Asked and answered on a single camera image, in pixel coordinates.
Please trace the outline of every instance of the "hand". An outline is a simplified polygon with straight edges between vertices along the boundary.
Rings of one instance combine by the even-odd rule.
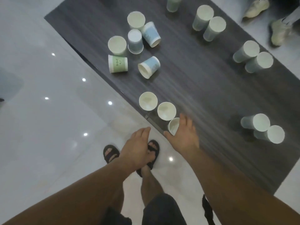
[[[148,138],[151,128],[141,128],[126,141],[120,152],[120,159],[134,172],[155,159],[155,152],[148,152]]]
[[[164,136],[170,142],[172,147],[182,156],[191,150],[199,149],[199,138],[193,121],[184,114],[180,114],[179,127],[172,136],[169,132],[164,131]]]

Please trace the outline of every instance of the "forearm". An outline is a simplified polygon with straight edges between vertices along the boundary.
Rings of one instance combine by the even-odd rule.
[[[300,224],[300,215],[201,149],[183,155],[222,224]]]
[[[114,159],[5,224],[99,224],[116,189],[130,173],[128,164]]]

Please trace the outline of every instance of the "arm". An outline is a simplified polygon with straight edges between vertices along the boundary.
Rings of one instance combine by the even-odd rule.
[[[5,223],[100,224],[114,192],[135,170],[155,159],[148,153],[150,127],[134,132],[119,158],[40,201]]]
[[[220,222],[232,224],[300,224],[300,215],[257,187],[239,171],[214,161],[199,147],[192,120],[180,114],[179,128],[164,135],[189,163]]]

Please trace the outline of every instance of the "person's left hand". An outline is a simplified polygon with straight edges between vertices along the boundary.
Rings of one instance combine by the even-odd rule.
[[[141,128],[134,132],[126,141],[120,152],[120,159],[123,159],[132,172],[142,168],[155,159],[155,152],[148,152],[148,138],[151,128]]]

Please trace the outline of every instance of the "black pants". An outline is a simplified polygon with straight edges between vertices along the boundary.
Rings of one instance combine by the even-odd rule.
[[[162,193],[145,207],[142,225],[169,224],[186,225],[186,222],[174,198]],[[108,208],[101,225],[132,225],[132,222],[114,209]]]

